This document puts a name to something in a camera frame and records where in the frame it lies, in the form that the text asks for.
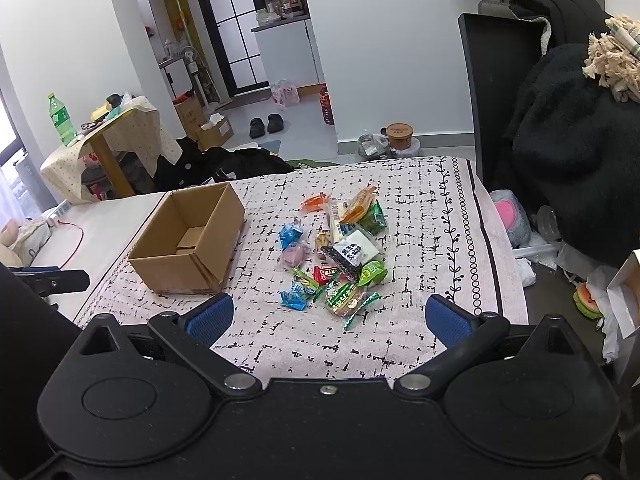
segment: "pink plastic bag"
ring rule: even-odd
[[[271,95],[276,104],[282,108],[297,105],[300,102],[298,89],[286,79],[271,85]]]

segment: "jar lid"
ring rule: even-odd
[[[405,123],[393,123],[386,127],[386,134],[394,139],[405,139],[414,134],[414,129]]]

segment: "red bottle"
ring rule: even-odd
[[[334,124],[334,113],[331,111],[331,101],[329,101],[329,91],[326,84],[322,84],[320,91],[320,106],[322,108],[322,116],[327,124]]]

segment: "red cable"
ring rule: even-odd
[[[71,222],[63,222],[62,220],[58,220],[58,223],[59,223],[59,224],[62,224],[62,225],[71,225],[71,226],[73,226],[73,227],[75,227],[75,228],[77,228],[77,229],[80,229],[80,233],[81,233],[81,235],[80,235],[80,240],[78,241],[78,245],[76,245],[76,248],[75,248],[75,249],[74,249],[74,251],[71,253],[71,256],[69,256],[69,257],[66,259],[66,262],[65,262],[65,263],[63,263],[62,265],[60,265],[60,269],[62,269],[62,267],[64,267],[66,264],[68,264],[68,263],[69,263],[69,260],[70,260],[71,258],[73,258],[73,257],[74,257],[74,254],[76,254],[76,253],[78,252],[78,249],[80,248],[80,244],[82,243],[82,239],[84,238],[84,229],[82,229],[79,225],[72,224]]]

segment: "cardboard box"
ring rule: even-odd
[[[198,146],[201,152],[206,152],[213,146],[222,146],[234,134],[229,119],[224,115],[213,114],[211,120],[216,121],[216,123],[207,130],[200,129],[198,133]]]
[[[200,127],[207,122],[200,102],[195,97],[189,97],[179,105],[174,105],[175,111],[180,117],[180,122],[187,137],[198,142]]]
[[[231,184],[172,191],[129,254],[145,285],[163,294],[217,294],[244,222]]]
[[[633,251],[607,286],[613,315],[623,338],[640,328],[640,250]]]

